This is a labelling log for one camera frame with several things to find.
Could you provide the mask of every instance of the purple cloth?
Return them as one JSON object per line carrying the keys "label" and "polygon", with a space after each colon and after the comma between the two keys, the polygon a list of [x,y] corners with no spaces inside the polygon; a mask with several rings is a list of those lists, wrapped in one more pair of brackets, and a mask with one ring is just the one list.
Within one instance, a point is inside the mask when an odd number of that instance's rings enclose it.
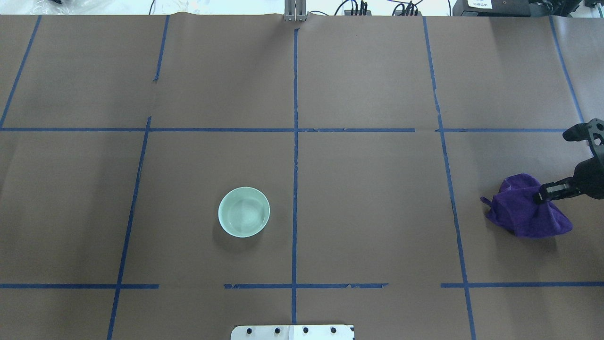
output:
{"label": "purple cloth", "polygon": [[533,194],[541,184],[528,174],[514,175],[501,184],[493,202],[481,197],[490,206],[487,218],[518,237],[543,238],[569,232],[573,224],[552,202],[536,204]]}

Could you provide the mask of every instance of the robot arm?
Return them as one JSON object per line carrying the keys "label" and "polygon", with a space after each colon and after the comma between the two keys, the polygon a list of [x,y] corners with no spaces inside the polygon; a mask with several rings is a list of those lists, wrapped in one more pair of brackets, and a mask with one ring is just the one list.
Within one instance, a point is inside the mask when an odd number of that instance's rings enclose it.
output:
{"label": "robot arm", "polygon": [[564,131],[562,136],[569,142],[587,140],[594,157],[579,163],[572,177],[542,185],[533,197],[535,203],[583,194],[604,200],[604,121],[592,119],[588,123],[577,124]]}

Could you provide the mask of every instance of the bowl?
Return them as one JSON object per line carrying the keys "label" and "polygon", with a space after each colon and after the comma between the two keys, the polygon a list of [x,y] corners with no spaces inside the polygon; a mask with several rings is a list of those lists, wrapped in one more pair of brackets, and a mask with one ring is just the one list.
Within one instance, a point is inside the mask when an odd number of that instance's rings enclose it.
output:
{"label": "bowl", "polygon": [[250,237],[268,222],[271,206],[258,189],[244,186],[229,192],[218,206],[218,221],[230,235]]}

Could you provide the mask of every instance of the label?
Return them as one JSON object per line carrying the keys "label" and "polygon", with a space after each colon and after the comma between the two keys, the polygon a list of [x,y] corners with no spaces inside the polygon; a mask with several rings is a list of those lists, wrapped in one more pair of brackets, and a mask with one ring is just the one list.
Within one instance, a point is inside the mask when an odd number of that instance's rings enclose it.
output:
{"label": "label", "polygon": [[474,8],[485,8],[492,10],[491,0],[467,0],[467,5]]}

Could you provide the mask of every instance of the blue tape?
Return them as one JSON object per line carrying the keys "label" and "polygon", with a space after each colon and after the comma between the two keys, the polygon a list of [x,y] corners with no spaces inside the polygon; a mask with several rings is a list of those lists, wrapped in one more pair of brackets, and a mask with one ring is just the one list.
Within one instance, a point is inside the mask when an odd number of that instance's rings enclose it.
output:
{"label": "blue tape", "polygon": [[294,30],[294,219],[292,221],[292,325],[297,323],[298,275],[298,30]]}
{"label": "blue tape", "polygon": [[161,47],[159,48],[159,58],[157,59],[157,72],[153,81],[156,82],[159,79],[159,71],[161,70],[161,61],[164,58],[164,47],[165,47],[165,36],[168,34],[168,23],[170,22],[170,16],[165,16],[164,23],[164,35],[161,37]]}
{"label": "blue tape", "polygon": [[554,37],[554,44],[556,45],[556,51],[558,52],[558,58],[560,59],[560,64],[562,64],[562,71],[564,71],[564,77],[566,77],[568,89],[570,90],[570,94],[573,97],[574,107],[577,109],[577,115],[579,116],[579,121],[581,123],[585,123],[585,119],[583,118],[583,113],[581,112],[581,107],[579,107],[579,101],[577,100],[577,95],[574,92],[573,83],[570,80],[570,76],[568,75],[568,70],[566,68],[566,63],[564,62],[564,57],[562,56],[562,50],[560,49],[560,43],[558,42],[558,35],[556,33],[556,26],[554,25],[554,18],[550,15],[550,26],[551,33]]}
{"label": "blue tape", "polygon": [[[461,277],[463,279],[464,284],[467,284],[467,274],[466,274],[466,262],[463,255],[463,246],[461,243],[461,232],[459,228],[459,219],[457,217],[457,206],[455,204],[455,192],[453,191],[453,181],[451,180],[451,167],[449,166],[449,155],[447,154],[447,146],[445,141],[445,133],[443,132],[443,117],[440,112],[440,104],[439,98],[437,96],[436,91],[436,76],[434,72],[434,63],[432,60],[432,49],[430,47],[430,38],[428,35],[428,23],[426,21],[426,17],[422,17],[423,19],[423,31],[426,37],[426,49],[428,52],[428,64],[430,66],[430,76],[432,79],[432,90],[434,92],[434,105],[436,106],[436,111],[438,113],[439,118],[439,130],[440,130],[440,141],[443,148],[443,158],[445,160],[445,170],[447,174],[447,182],[449,186],[449,196],[451,198],[451,209],[453,210],[453,220],[455,223],[455,233],[457,234],[457,250],[459,253],[459,262],[461,265]],[[476,329],[474,327],[474,314],[472,313],[472,302],[470,299],[470,290],[468,287],[464,287],[464,292],[466,295],[466,309],[467,309],[467,318],[470,326],[470,334],[472,336],[472,340],[476,340]]]}
{"label": "blue tape", "polygon": [[115,289],[114,293],[114,304],[111,308],[111,319],[109,319],[109,330],[107,331],[107,340],[113,338],[113,328],[115,325],[115,315],[117,314],[117,304],[120,301],[120,289]]}
{"label": "blue tape", "polygon": [[25,54],[23,55],[23,59],[21,59],[21,65],[19,66],[19,71],[17,71],[17,76],[14,78],[13,88],[10,89],[10,93],[8,94],[8,100],[6,101],[6,105],[4,106],[4,112],[2,112],[2,118],[0,118],[0,128],[4,125],[4,120],[6,119],[6,115],[8,114],[8,109],[10,108],[10,104],[13,101],[14,91],[17,89],[17,84],[19,83],[19,79],[21,78],[21,73],[23,72],[23,67],[25,66],[25,62],[27,61],[27,56],[30,54],[31,46],[34,43],[34,38],[36,37],[37,29],[40,26],[40,21],[42,20],[42,16],[39,15],[36,20],[36,25],[34,26],[33,32],[31,32],[30,42],[27,44],[27,48],[25,49]]}
{"label": "blue tape", "polygon": [[150,132],[294,132],[280,128],[151,128]]}
{"label": "blue tape", "polygon": [[604,287],[604,281],[441,283],[441,288]]}
{"label": "blue tape", "polygon": [[159,284],[0,283],[0,289],[159,289]]}
{"label": "blue tape", "polygon": [[555,132],[562,133],[567,129],[438,129],[436,132]]}
{"label": "blue tape", "polygon": [[382,289],[387,283],[298,283],[300,289]]}
{"label": "blue tape", "polygon": [[143,132],[143,128],[0,128],[16,132]]}
{"label": "blue tape", "polygon": [[[0,128],[14,132],[144,132],[144,128]],[[150,128],[149,132],[295,132],[291,128]],[[415,132],[413,128],[306,128],[298,132]]]}
{"label": "blue tape", "polygon": [[411,128],[318,128],[318,129],[298,129],[299,132],[415,132]]}
{"label": "blue tape", "polygon": [[225,289],[291,289],[291,283],[237,283],[226,284]]}
{"label": "blue tape", "polygon": [[[141,148],[141,157],[138,160],[137,179],[134,184],[134,192],[132,194],[132,204],[130,205],[130,215],[128,217],[128,227],[126,228],[126,237],[124,239],[124,247],[121,251],[120,271],[117,276],[117,284],[121,285],[124,277],[124,268],[126,267],[126,255],[128,253],[128,244],[130,242],[130,232],[132,231],[132,222],[134,220],[134,211],[137,205],[138,187],[141,183],[141,173],[143,171],[143,162],[145,160],[145,152],[147,151],[147,139],[149,138],[149,129],[151,127],[151,117],[147,118],[147,126],[145,127],[145,136],[143,138],[143,147]],[[107,332],[107,340],[111,340],[113,336],[113,327],[115,324],[115,315],[117,314],[117,305],[120,301],[120,288],[115,289],[114,304],[111,310],[111,319],[109,320],[109,331]]]}
{"label": "blue tape", "polygon": [[382,289],[387,283],[237,283],[225,284],[225,289]]}

